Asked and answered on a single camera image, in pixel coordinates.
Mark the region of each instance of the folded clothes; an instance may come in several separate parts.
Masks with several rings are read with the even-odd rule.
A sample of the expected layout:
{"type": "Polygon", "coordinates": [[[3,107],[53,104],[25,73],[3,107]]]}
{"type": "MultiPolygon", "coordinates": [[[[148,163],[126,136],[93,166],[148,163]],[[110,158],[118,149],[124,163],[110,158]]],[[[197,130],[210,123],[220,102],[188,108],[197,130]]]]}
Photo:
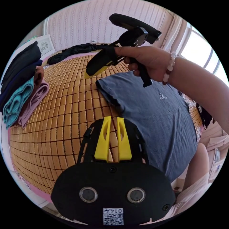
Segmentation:
{"type": "Polygon", "coordinates": [[[81,44],[81,45],[75,45],[68,49],[63,50],[61,53],[51,56],[50,58],[48,58],[47,63],[49,65],[56,64],[71,55],[104,49],[106,46],[108,46],[108,44],[97,45],[97,44],[86,43],[86,44],[81,44]]]}
{"type": "Polygon", "coordinates": [[[10,99],[6,102],[3,108],[3,121],[6,124],[6,129],[11,127],[18,119],[23,104],[33,91],[33,77],[24,85],[19,87],[10,99]]]}
{"type": "Polygon", "coordinates": [[[39,47],[37,46],[37,41],[35,41],[33,44],[29,45],[24,50],[22,50],[20,53],[18,53],[16,57],[12,60],[12,62],[10,63],[9,67],[7,68],[4,74],[4,77],[2,80],[1,93],[3,93],[6,90],[6,87],[8,86],[10,81],[12,81],[12,79],[21,70],[39,61],[40,58],[41,58],[41,52],[40,52],[39,47]]]}
{"type": "Polygon", "coordinates": [[[26,124],[33,114],[36,107],[40,104],[42,99],[48,94],[49,91],[49,84],[42,79],[40,87],[37,89],[33,97],[30,99],[29,104],[27,105],[24,113],[19,116],[18,124],[22,126],[24,129],[26,124]]]}
{"type": "Polygon", "coordinates": [[[19,114],[19,116],[23,116],[23,113],[25,112],[25,110],[27,109],[27,106],[31,100],[31,98],[33,97],[33,95],[37,92],[37,90],[39,89],[41,83],[42,83],[42,80],[43,80],[43,77],[44,77],[44,69],[42,66],[37,66],[36,68],[36,72],[35,72],[35,75],[33,77],[33,92],[31,93],[31,95],[29,96],[29,98],[26,100],[26,102],[24,103],[22,109],[21,109],[21,112],[19,114]]]}
{"type": "Polygon", "coordinates": [[[36,71],[37,66],[42,65],[42,60],[38,60],[33,64],[22,69],[7,85],[3,93],[0,94],[0,111],[3,113],[3,107],[10,99],[13,93],[22,85],[24,85],[29,79],[31,79],[36,71]]]}
{"type": "Polygon", "coordinates": [[[156,81],[143,88],[142,79],[131,71],[102,78],[96,85],[120,116],[138,127],[150,165],[164,172],[170,182],[178,178],[197,149],[189,107],[178,91],[156,81]]]}

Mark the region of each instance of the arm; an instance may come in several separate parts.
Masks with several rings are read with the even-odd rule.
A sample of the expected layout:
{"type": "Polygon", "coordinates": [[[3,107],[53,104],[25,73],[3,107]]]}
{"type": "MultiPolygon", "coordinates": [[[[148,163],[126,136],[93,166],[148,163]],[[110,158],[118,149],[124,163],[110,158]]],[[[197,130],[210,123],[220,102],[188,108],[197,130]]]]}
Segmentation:
{"type": "Polygon", "coordinates": [[[210,170],[208,152],[204,144],[199,143],[196,153],[188,165],[183,190],[187,189],[210,170]]]}
{"type": "Polygon", "coordinates": [[[177,57],[168,83],[204,107],[229,133],[229,87],[222,80],[197,64],[177,57]]]}

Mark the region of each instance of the teal sweater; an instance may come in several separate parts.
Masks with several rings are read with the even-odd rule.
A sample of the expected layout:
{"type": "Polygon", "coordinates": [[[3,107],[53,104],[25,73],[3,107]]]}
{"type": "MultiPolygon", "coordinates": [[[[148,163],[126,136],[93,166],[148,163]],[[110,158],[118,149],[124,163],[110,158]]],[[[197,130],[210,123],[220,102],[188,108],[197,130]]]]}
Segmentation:
{"type": "Polygon", "coordinates": [[[18,119],[21,109],[33,91],[33,77],[19,87],[10,97],[3,108],[3,121],[6,129],[11,127],[18,119]]]}

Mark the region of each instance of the window frame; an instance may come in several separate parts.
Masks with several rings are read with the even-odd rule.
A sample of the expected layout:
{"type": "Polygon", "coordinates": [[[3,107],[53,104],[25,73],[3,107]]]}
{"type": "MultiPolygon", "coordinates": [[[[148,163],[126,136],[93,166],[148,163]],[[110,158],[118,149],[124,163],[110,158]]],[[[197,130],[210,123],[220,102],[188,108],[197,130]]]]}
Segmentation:
{"type": "MultiPolygon", "coordinates": [[[[182,58],[185,58],[185,57],[183,57],[183,56],[181,55],[181,53],[183,52],[183,50],[184,50],[186,44],[188,43],[188,40],[189,40],[190,35],[191,35],[192,32],[195,33],[195,34],[197,34],[199,37],[201,37],[202,39],[204,39],[204,40],[207,42],[207,40],[206,40],[201,34],[199,34],[198,32],[196,32],[195,30],[193,30],[193,26],[192,26],[191,24],[189,24],[189,23],[187,23],[187,30],[188,30],[188,31],[187,31],[187,36],[186,36],[186,38],[185,38],[185,40],[184,40],[184,43],[183,43],[181,49],[180,49],[179,52],[178,52],[178,56],[180,56],[180,57],[182,57],[182,58]]],[[[206,68],[207,65],[209,64],[209,62],[210,62],[210,60],[211,60],[211,58],[212,58],[212,54],[213,54],[213,48],[211,48],[210,55],[209,55],[209,57],[208,57],[208,59],[207,59],[207,61],[206,61],[206,63],[205,63],[205,65],[204,65],[203,68],[206,68]]],[[[219,58],[218,58],[218,62],[217,62],[217,64],[216,64],[216,67],[215,67],[214,71],[211,72],[212,74],[215,74],[215,73],[216,73],[216,71],[217,71],[218,68],[219,68],[219,65],[220,65],[220,60],[219,60],[219,58]]]]}

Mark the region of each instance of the window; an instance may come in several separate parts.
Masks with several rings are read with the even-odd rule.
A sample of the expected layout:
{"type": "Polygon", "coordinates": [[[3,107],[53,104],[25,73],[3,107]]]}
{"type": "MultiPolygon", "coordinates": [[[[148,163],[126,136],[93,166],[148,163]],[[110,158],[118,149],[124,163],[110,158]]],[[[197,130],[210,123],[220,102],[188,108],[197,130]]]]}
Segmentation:
{"type": "Polygon", "coordinates": [[[189,32],[186,43],[178,55],[213,73],[229,87],[227,75],[213,48],[197,29],[191,25],[189,25],[188,29],[189,32]]]}

